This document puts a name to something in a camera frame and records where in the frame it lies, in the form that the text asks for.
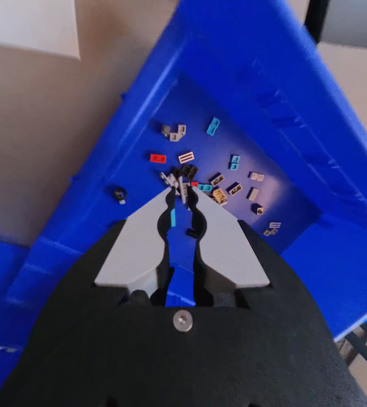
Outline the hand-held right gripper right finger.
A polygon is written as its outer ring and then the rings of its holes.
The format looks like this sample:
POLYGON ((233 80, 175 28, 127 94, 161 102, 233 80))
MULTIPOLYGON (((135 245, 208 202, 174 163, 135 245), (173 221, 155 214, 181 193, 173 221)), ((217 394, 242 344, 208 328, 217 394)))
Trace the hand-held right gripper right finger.
POLYGON ((237 218, 196 187, 188 188, 195 266, 209 292, 261 288, 270 284, 237 218))

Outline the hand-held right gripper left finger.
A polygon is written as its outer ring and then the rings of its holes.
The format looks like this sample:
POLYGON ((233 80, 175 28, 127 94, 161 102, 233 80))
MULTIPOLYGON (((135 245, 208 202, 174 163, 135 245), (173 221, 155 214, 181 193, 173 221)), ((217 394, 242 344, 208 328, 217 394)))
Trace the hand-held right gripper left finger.
POLYGON ((95 279, 96 286, 125 288, 128 293, 143 290, 147 295, 156 292, 166 248, 158 221, 164 213, 170 216, 169 197, 175 204, 174 187, 167 187, 126 219, 95 279))

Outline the pile of small toy bricks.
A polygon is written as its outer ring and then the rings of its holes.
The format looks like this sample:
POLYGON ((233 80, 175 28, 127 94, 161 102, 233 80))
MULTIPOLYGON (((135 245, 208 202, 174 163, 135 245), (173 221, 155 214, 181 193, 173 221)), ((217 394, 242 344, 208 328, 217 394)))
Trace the pile of small toy bricks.
MULTIPOLYGON (((179 124, 177 126, 177 132, 171 132, 171 126, 163 124, 161 127, 161 134, 168 138, 171 142, 178 142, 179 140, 182 139, 183 136, 186 134, 186 125, 184 124, 179 124)), ((224 180, 224 177, 222 175, 218 175, 215 178, 212 179, 210 184, 199 184, 193 181, 193 177, 197 173, 197 167, 195 166, 189 166, 186 164, 187 162, 190 162, 193 157, 192 153, 184 154, 179 158, 180 163, 182 164, 181 169, 174 169, 173 172, 169 175, 166 176, 163 172, 160 173, 160 178, 162 181, 167 185, 168 187, 172 186, 175 188, 175 194, 177 196, 180 196, 179 193, 179 183, 178 183, 178 178, 180 176, 183 176, 186 178, 188 181, 190 181, 188 186, 193 186, 195 188, 198 188, 200 191, 203 192, 212 192, 213 199, 220 205, 224 206, 227 204, 227 198, 225 197, 224 192, 222 192, 219 189, 216 189, 216 187, 224 180)), ((237 170, 239 166, 239 160, 240 156, 239 155, 233 155, 229 164, 229 170, 237 170)), ((159 154, 152 154, 150 155, 150 162, 153 163, 161 163, 165 164, 166 163, 166 156, 165 155, 159 155, 159 154)), ((262 181, 264 176, 263 175, 256 175, 252 174, 251 177, 253 180, 257 181, 262 181)), ((235 187, 232 189, 229 189, 229 194, 233 196, 236 192, 239 192, 240 190, 240 185, 237 184, 235 187)), ((113 197, 114 199, 119 202, 120 204, 125 204, 125 198, 127 196, 127 193, 125 189, 121 187, 116 187, 113 191, 113 197)), ((268 229, 265 229, 263 231, 264 236, 273 236, 278 232, 278 229, 281 227, 281 223, 279 222, 271 222, 268 225, 268 229)))

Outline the blue plastic bin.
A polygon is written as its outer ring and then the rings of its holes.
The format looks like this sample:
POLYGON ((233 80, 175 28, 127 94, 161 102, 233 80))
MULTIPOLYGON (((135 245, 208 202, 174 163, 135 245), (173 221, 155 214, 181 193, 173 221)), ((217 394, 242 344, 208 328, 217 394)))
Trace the blue plastic bin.
POLYGON ((29 250, 0 406, 367 406, 367 133, 284 1, 181 1, 29 250))

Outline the grey desk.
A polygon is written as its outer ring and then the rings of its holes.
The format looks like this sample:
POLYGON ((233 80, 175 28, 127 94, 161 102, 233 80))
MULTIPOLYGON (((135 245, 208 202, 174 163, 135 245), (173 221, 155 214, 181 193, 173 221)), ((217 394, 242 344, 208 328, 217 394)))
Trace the grey desk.
POLYGON ((286 1, 75 6, 80 59, 0 45, 0 242, 84 252, 192 153, 277 252, 315 223, 367 243, 367 131, 286 1))

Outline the black pole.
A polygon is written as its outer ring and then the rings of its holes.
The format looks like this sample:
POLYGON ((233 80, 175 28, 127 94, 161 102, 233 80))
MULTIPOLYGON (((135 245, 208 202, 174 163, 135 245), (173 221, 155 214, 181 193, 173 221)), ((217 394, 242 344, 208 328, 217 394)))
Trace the black pole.
POLYGON ((309 0, 304 26, 315 44, 319 44, 328 12, 329 0, 309 0))

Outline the white instruction sheet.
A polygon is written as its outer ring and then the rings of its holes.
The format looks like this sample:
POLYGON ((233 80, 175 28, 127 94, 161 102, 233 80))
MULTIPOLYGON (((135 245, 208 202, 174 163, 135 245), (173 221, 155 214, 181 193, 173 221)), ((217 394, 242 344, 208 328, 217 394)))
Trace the white instruction sheet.
POLYGON ((80 59, 74 0, 0 0, 0 45, 80 59))

